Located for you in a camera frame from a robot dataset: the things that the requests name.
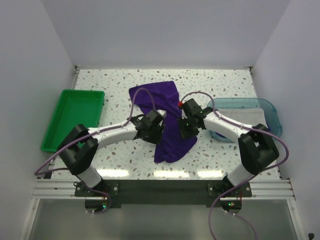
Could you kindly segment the purple towel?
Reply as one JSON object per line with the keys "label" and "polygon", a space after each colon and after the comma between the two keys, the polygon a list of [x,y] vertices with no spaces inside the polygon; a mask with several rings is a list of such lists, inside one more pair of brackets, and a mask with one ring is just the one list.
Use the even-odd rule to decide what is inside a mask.
{"label": "purple towel", "polygon": [[220,138],[226,139],[226,137],[225,137],[224,135],[222,135],[222,134],[220,134],[220,133],[218,133],[218,132],[214,132],[214,134],[216,134],[216,135],[219,136]]}
{"label": "purple towel", "polygon": [[187,139],[181,137],[178,118],[182,116],[182,111],[178,109],[179,93],[175,83],[173,81],[155,82],[135,86],[128,90],[134,104],[144,114],[147,114],[153,108],[152,100],[144,90],[141,90],[134,98],[135,92],[140,88],[147,89],[152,95],[156,109],[166,111],[163,135],[160,143],[156,145],[154,162],[174,163],[179,161],[196,144],[197,137]]}

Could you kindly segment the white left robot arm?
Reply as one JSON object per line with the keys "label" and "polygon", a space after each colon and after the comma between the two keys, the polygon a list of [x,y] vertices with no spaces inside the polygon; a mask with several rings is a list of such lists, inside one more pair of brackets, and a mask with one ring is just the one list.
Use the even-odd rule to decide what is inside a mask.
{"label": "white left robot arm", "polygon": [[103,193],[103,178],[93,167],[97,150],[122,141],[141,139],[159,144],[164,131],[165,110],[151,110],[148,114],[131,117],[121,123],[102,128],[74,127],[57,149],[69,172],[81,180],[92,196]]}

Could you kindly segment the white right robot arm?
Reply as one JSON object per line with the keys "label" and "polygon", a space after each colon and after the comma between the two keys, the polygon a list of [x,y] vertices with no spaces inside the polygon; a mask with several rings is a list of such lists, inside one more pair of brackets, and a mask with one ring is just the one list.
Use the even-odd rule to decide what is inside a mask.
{"label": "white right robot arm", "polygon": [[220,189],[227,196],[235,196],[241,190],[241,183],[260,174],[279,156],[275,142],[265,125],[256,126],[235,121],[212,107],[202,108],[192,98],[179,102],[184,113],[178,119],[182,139],[199,134],[199,129],[216,132],[238,144],[240,163],[226,174]]}

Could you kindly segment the grey white towel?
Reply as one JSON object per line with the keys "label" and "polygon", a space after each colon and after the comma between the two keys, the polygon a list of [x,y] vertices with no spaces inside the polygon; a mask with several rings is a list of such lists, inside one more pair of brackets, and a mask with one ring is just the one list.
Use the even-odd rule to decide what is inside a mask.
{"label": "grey white towel", "polygon": [[264,111],[261,108],[219,108],[218,112],[240,123],[251,126],[258,124],[267,126]]}

